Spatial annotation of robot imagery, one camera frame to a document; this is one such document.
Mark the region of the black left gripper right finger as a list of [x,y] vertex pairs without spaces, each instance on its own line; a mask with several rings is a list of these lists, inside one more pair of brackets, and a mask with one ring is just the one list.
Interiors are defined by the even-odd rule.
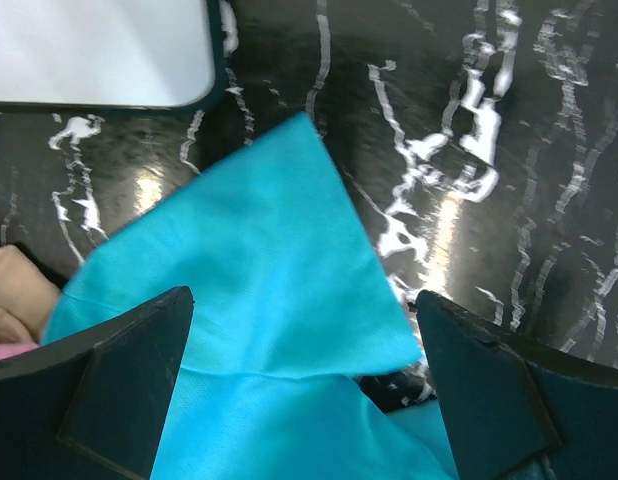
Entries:
[[459,476],[618,479],[618,370],[431,291],[416,316]]

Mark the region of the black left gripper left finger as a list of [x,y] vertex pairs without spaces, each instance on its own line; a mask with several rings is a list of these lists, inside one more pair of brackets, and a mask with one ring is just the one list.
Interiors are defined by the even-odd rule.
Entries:
[[147,479],[193,315],[172,288],[0,361],[0,479]]

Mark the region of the teal t shirt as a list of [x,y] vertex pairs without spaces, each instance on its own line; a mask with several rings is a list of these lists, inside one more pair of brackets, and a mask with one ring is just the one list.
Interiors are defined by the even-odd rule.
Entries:
[[356,383],[421,352],[306,115],[98,247],[43,339],[176,286],[195,305],[154,478],[457,477],[436,403],[385,414]]

